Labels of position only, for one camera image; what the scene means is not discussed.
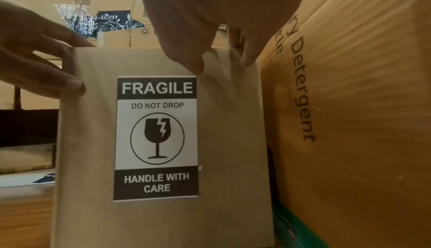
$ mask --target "wood grain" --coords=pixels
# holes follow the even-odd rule
[[[53,189],[37,198],[0,201],[0,247],[48,248]]]

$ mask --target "wine glass symbol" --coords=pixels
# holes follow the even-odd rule
[[[171,121],[169,118],[148,118],[145,120],[145,137],[149,142],[156,143],[156,155],[148,159],[167,158],[160,156],[160,143],[171,136]]]

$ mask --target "lightning crack symbol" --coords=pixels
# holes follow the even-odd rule
[[[166,133],[166,129],[165,129],[166,122],[162,122],[162,119],[159,118],[157,120],[157,125],[161,125],[162,126],[162,127],[160,127],[160,133],[162,133],[162,137],[163,137],[165,135],[165,133]]]

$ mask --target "hand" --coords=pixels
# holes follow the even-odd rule
[[[69,45],[93,45],[73,30],[7,1],[0,0],[0,16],[0,80],[52,98],[82,89],[76,77],[33,52],[61,57]]]
[[[162,49],[195,74],[220,24],[228,25],[229,45],[245,38],[241,65],[250,66],[286,24],[301,0],[143,0]]]

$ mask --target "fragile label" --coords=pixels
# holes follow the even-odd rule
[[[114,201],[196,197],[196,77],[119,77]]]

